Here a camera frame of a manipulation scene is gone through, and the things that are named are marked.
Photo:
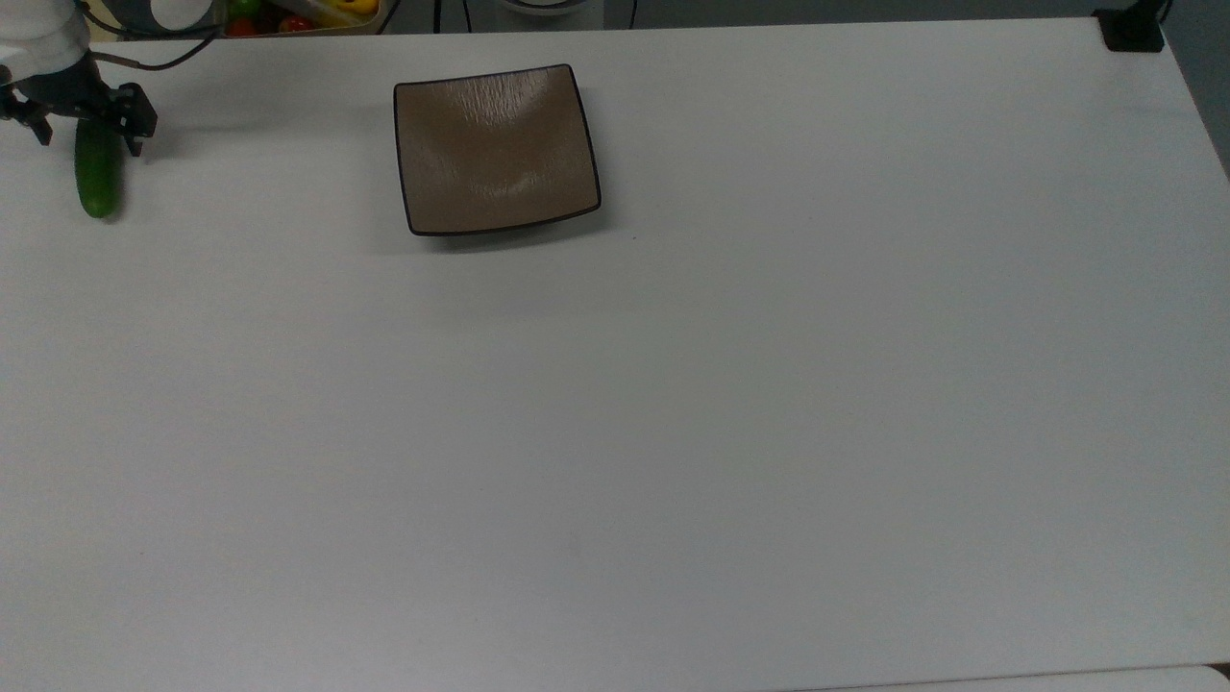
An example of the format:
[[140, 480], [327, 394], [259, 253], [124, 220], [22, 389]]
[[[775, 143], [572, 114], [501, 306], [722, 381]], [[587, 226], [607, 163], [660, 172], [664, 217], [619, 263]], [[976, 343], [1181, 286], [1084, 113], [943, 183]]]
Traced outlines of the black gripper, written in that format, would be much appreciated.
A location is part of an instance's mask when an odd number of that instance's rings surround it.
[[138, 84], [111, 87], [102, 80], [91, 54], [50, 74], [17, 77], [16, 61], [2, 61], [2, 119], [34, 133], [50, 144], [49, 114], [92, 120], [118, 133], [133, 159], [140, 157], [146, 136], [157, 132], [157, 111]]

